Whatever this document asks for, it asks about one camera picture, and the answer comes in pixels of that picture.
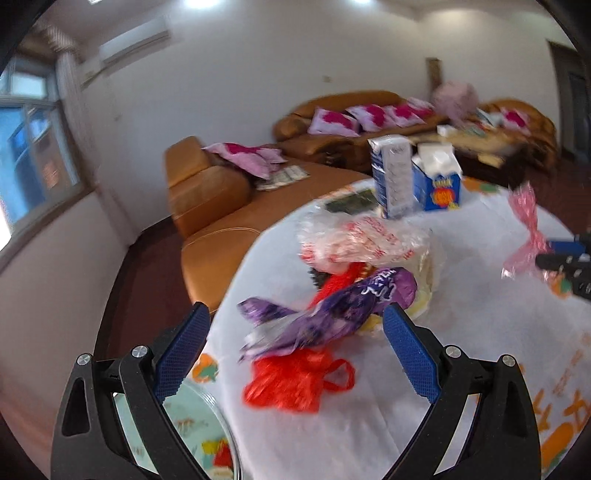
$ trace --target pink and white pillow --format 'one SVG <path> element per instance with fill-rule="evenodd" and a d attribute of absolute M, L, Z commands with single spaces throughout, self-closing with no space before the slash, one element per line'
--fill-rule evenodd
<path fill-rule="evenodd" d="M 358 132 L 359 122 L 355 118 L 320 107 L 316 108 L 308 129 L 310 135 L 340 135 L 341 137 L 358 137 Z"/>
<path fill-rule="evenodd" d="M 435 113 L 435 107 L 425 100 L 410 97 L 407 104 L 420 118 L 427 118 Z"/>
<path fill-rule="evenodd" d="M 396 126 L 400 128 L 406 128 L 425 123 L 408 104 L 400 106 L 386 106 L 384 109 L 388 113 L 388 116 L 394 121 Z"/>
<path fill-rule="evenodd" d="M 396 123 L 386 110 L 379 105 L 358 105 L 347 108 L 366 132 L 379 132 L 384 128 L 392 128 Z"/>
<path fill-rule="evenodd" d="M 530 122 L 527 113 L 519 110 L 507 110 L 506 108 L 501 108 L 501 113 L 503 114 L 504 128 L 521 132 L 524 135 L 531 135 L 530 129 L 527 127 Z"/>
<path fill-rule="evenodd" d="M 215 153 L 228 160 L 245 172 L 269 180 L 271 173 L 278 169 L 277 164 L 286 160 L 281 156 L 281 150 L 276 148 L 245 147 L 235 143 L 216 143 L 204 147 L 210 153 Z"/>

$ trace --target coffee table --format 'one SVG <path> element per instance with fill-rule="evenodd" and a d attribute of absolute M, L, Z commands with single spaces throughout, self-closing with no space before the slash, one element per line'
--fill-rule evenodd
<path fill-rule="evenodd" d="M 437 132 L 410 137 L 414 145 L 451 143 L 463 174 L 488 183 L 514 189 L 525 179 L 528 143 L 525 138 L 505 132 L 488 132 L 485 137 L 459 131 L 448 137 Z"/>

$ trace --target blue gripper pad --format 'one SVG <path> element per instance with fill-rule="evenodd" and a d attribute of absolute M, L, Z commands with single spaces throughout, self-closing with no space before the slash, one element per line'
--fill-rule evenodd
<path fill-rule="evenodd" d="M 557 255 L 572 255 L 580 257 L 586 252 L 586 248 L 579 242 L 561 242 L 558 240 L 549 240 L 548 246 Z"/>
<path fill-rule="evenodd" d="M 160 403 L 176 395 L 184 378 L 189 374 L 201 353 L 211 319 L 204 304 L 196 304 L 155 367 L 154 396 Z"/>
<path fill-rule="evenodd" d="M 415 392 L 435 403 L 441 392 L 437 365 L 404 318 L 391 306 L 384 311 L 384 333 Z"/>

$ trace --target milk carton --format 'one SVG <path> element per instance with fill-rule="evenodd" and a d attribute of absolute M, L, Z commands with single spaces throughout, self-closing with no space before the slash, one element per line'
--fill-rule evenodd
<path fill-rule="evenodd" d="M 400 218 L 409 213 L 415 203 L 411 144 L 408 138 L 400 135 L 387 135 L 368 141 L 376 198 L 384 210 L 385 218 Z"/>
<path fill-rule="evenodd" d="M 451 144 L 420 144 L 413 157 L 414 196 L 426 212 L 458 208 L 462 168 Z"/>

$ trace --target sofa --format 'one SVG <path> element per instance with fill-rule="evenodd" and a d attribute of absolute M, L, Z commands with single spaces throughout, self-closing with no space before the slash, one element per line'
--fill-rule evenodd
<path fill-rule="evenodd" d="M 529 103 L 514 98 L 493 100 L 479 105 L 479 108 L 488 113 L 500 112 L 502 108 L 526 113 L 529 116 L 528 129 L 531 132 L 530 136 L 525 137 L 529 144 L 529 159 L 549 173 L 556 171 L 560 156 L 556 140 L 556 127 L 552 120 Z M 521 135 L 511 130 L 506 130 L 506 132 Z"/>
<path fill-rule="evenodd" d="M 271 192 L 258 192 L 243 172 L 202 150 L 188 137 L 164 154 L 168 202 L 184 238 L 181 266 L 189 297 L 212 314 L 256 238 L 298 207 L 354 181 L 361 173 L 288 158 L 310 177 Z"/>
<path fill-rule="evenodd" d="M 307 133 L 316 107 L 344 112 L 347 108 L 356 105 L 396 106 L 403 102 L 405 102 L 404 98 L 386 90 L 365 90 L 319 97 L 302 103 L 289 115 L 279 120 L 273 128 L 273 134 L 283 151 L 291 157 L 369 172 L 371 170 L 371 156 L 368 139 L 383 135 L 414 135 L 429 132 L 435 130 L 437 125 L 445 123 L 447 117 L 433 115 L 422 125 L 413 125 L 408 128 L 388 128 L 380 132 L 362 133 L 360 137 L 356 138 L 345 138 Z"/>

